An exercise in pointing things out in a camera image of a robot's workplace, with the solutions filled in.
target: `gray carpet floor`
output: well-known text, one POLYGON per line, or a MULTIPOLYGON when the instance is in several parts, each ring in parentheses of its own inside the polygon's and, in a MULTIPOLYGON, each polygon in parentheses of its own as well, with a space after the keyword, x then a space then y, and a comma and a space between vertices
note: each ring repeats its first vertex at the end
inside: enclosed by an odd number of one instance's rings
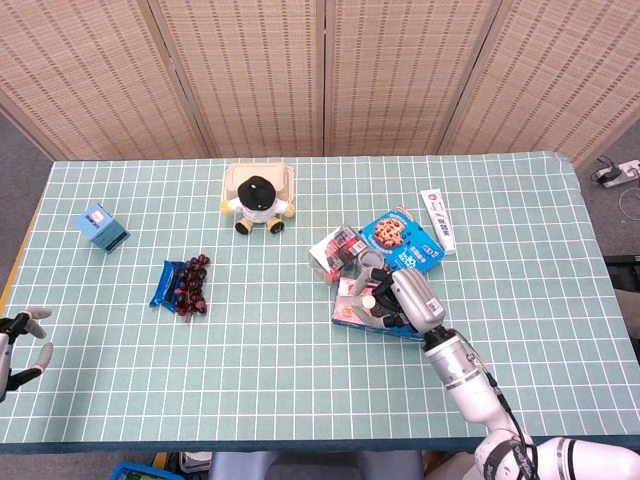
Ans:
MULTIPOLYGON (((640 122, 607 152, 617 162, 640 158, 640 122)), ((624 187, 604 189, 589 175, 597 167, 580 173, 580 183, 603 255, 640 255, 640 222, 620 213, 618 198, 624 187)), ((4 286, 27 232, 47 180, 51 162, 13 125, 0 115, 0 285, 4 286)), ((640 216, 640 201, 629 213, 640 216)), ((66 455, 1 455, 3 480, 42 478, 106 479, 120 462, 149 463, 151 453, 96 452, 66 455)))

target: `light green grid tablecloth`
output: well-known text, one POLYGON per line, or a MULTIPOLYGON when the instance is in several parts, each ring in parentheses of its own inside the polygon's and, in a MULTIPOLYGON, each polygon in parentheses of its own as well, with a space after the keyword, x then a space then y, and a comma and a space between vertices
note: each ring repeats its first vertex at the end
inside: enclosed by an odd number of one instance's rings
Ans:
MULTIPOLYGON (((331 325, 330 289, 307 263, 330 229, 400 204, 433 232, 428 188, 445 193, 458 246, 428 274, 446 324, 488 360, 524 427, 640 435, 640 369, 563 157, 284 159, 295 220, 248 237, 218 213, 235 161, 54 165, 5 313, 53 308, 42 323, 56 348, 46 374, 0 405, 5 448, 483 437, 418 345, 331 325), (96 201, 132 234, 109 256, 73 225, 96 201), (163 260, 200 252, 213 260, 207 316, 186 325, 149 308, 163 260)), ((41 344, 21 338, 14 368, 41 344)))

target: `black hat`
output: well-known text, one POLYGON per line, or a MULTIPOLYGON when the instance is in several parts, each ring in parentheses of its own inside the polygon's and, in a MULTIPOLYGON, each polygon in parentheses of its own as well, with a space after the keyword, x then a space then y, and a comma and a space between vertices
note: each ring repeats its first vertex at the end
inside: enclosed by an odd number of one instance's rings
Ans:
POLYGON ((254 175, 238 187, 238 198, 249 210, 268 210, 276 201, 276 189, 266 178, 254 175))

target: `stuffed toy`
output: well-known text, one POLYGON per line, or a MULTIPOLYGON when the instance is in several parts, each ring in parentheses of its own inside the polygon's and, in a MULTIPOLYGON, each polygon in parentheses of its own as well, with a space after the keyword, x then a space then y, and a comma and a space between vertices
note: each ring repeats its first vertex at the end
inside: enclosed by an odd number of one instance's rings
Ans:
POLYGON ((242 220, 236 223, 236 231, 243 235, 251 232, 254 223, 266 223, 271 233, 284 228, 278 215, 293 217, 295 209, 291 203, 276 197, 276 189, 269 180, 254 175, 238 187, 238 196, 223 200, 220 211, 225 215, 242 213, 242 220))

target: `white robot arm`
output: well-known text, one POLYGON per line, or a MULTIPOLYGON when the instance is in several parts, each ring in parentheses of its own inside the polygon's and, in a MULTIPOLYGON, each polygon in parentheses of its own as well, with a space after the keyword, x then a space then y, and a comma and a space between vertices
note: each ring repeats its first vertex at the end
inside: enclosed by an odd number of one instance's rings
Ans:
POLYGON ((42 347, 38 361, 31 368, 15 374, 11 372, 11 354, 18 336, 30 333, 36 338, 45 338, 47 334, 36 320, 49 315, 49 309, 30 308, 20 312, 15 318, 0 319, 0 402, 4 401, 8 391, 18 390, 25 383, 39 377, 49 365, 53 354, 53 344, 50 342, 42 347))
POLYGON ((469 423, 487 427, 488 436, 475 452, 476 468, 465 480, 640 479, 640 456, 626 448, 565 438, 536 447, 520 429, 475 349, 459 332, 442 326, 444 309, 424 276, 416 270, 388 274, 370 269, 359 277, 356 296, 370 279, 380 284, 372 295, 360 297, 361 305, 352 302, 354 312, 375 327, 390 326, 392 318, 393 323, 404 322, 423 334, 425 355, 462 416, 469 423), (389 313, 372 317, 365 308, 375 303, 389 313))

